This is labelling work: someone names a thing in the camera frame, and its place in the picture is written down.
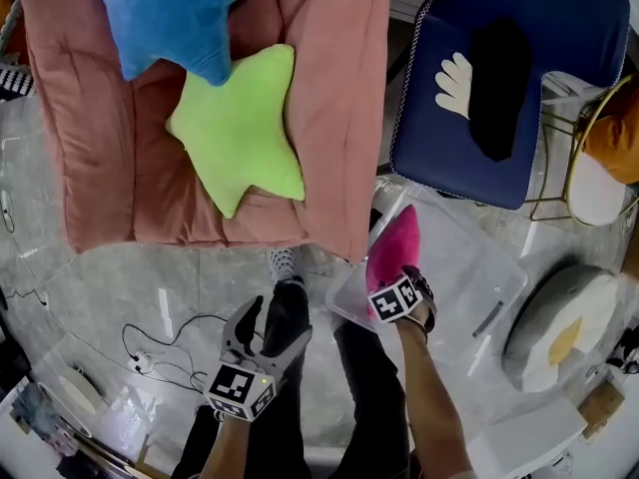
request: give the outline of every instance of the gray marble floor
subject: gray marble floor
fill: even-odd
[[[384,129],[387,135],[389,122]],[[137,324],[158,339],[171,340],[194,314],[228,316],[257,294],[265,295],[268,302],[273,284],[265,252],[118,244],[74,255],[65,242],[61,201],[37,98],[0,105],[0,141],[0,191],[6,194],[3,210],[10,216],[5,218],[6,226],[0,226],[0,285],[10,296],[7,319],[34,364],[37,379],[64,399],[58,374],[66,366],[82,367],[106,401],[96,414],[80,414],[94,436],[135,458],[151,433],[163,449],[163,459],[172,462],[180,455],[194,410],[203,398],[155,380],[188,385],[188,374],[175,366],[158,363],[149,377],[128,369],[123,326]],[[539,152],[532,194],[538,192],[542,168],[543,152]],[[560,176],[557,167],[551,177]],[[391,197],[400,189],[401,180],[389,180],[382,184],[381,196]],[[467,201],[446,204],[475,222],[525,270],[528,284],[517,303],[562,261],[578,260],[618,272],[634,222],[630,215],[599,229],[572,223],[551,226],[532,224],[525,210],[512,213]],[[353,427],[352,401],[332,339],[324,294],[344,263],[309,246],[303,249],[302,266],[315,327],[303,381],[303,433],[307,445],[342,447]],[[614,345],[636,308],[635,290],[633,283],[623,281],[614,322],[584,370],[598,365]],[[495,376],[498,342],[503,342],[511,322],[506,318],[494,329],[495,347],[486,368],[475,376],[472,399],[458,374],[441,366],[464,423],[474,430],[481,423],[543,400],[519,396],[502,376]],[[182,349],[171,350],[134,330],[126,338],[132,351],[144,350],[154,362],[207,371],[219,356],[221,331],[218,321],[199,320],[180,337]],[[583,371],[579,371],[565,389],[578,399],[584,385]]]

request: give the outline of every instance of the navy blue chair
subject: navy blue chair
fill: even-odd
[[[628,0],[426,0],[415,21],[392,138],[392,171],[457,197],[518,209],[535,154],[543,76],[561,71],[597,87],[616,84],[629,13]],[[434,78],[454,52],[470,60],[471,32],[500,17],[511,18],[526,34],[533,67],[512,156],[494,162],[479,150],[464,117],[437,106],[435,95],[442,91]],[[507,76],[496,73],[496,83]],[[493,111],[499,119],[499,101]]]

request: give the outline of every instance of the person's leg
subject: person's leg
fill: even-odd
[[[346,321],[334,336],[355,402],[355,429],[331,479],[406,477],[408,427],[397,368],[375,333]]]
[[[274,274],[276,278],[285,274]],[[278,281],[269,307],[264,356],[277,356],[309,327],[309,299],[299,276]],[[248,479],[262,477],[307,479],[300,428],[300,384],[304,355],[289,368],[286,382],[266,410],[251,425]]]
[[[189,479],[202,472],[213,444],[216,443],[218,427],[215,410],[210,405],[200,406],[196,421],[189,433],[187,445],[182,453],[182,459],[173,471],[171,479]]]

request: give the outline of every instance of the chair cushion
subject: chair cushion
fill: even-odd
[[[121,74],[102,0],[22,0],[30,59],[77,251],[138,240],[199,246],[314,241],[365,254],[381,141],[388,0],[240,0],[231,56],[276,43],[297,52],[285,122],[307,199],[251,188],[231,220],[165,129],[185,71],[159,61]]]
[[[426,15],[392,146],[392,167],[402,176],[437,190],[515,210],[526,197],[535,154],[540,77],[533,72],[528,81],[511,157],[494,162],[474,142],[468,120],[435,103],[435,95],[442,92],[435,74],[441,71],[441,61],[451,60],[454,52],[469,58],[469,37]],[[498,101],[494,118],[499,119]]]
[[[623,209],[626,186],[587,154],[579,154],[575,162],[567,194],[570,211],[591,226],[612,224]]]
[[[463,118],[434,105],[438,92],[434,74],[454,51],[472,62],[468,55],[472,31],[501,17],[512,19],[526,34],[533,69],[518,115],[512,157],[495,163],[471,143]],[[563,71],[593,85],[615,84],[623,65],[628,21],[628,0],[543,0],[543,5],[538,0],[426,2],[417,17],[414,53],[391,145],[393,168],[407,178],[456,196],[519,208],[525,200],[537,142],[542,76]],[[497,80],[500,76],[508,75],[495,74]],[[498,119],[499,101],[493,103],[494,118]]]
[[[236,0],[104,0],[125,80],[168,59],[212,85],[231,76],[229,6]]]

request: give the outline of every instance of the clear plastic storage box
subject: clear plastic storage box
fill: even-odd
[[[372,244],[388,223],[414,205],[421,231],[419,267],[438,307],[428,347],[437,361],[454,364],[476,349],[523,291],[527,275],[492,239],[436,192],[406,186],[370,233]],[[371,331],[383,331],[367,310],[365,261],[344,268],[326,293],[331,310]]]

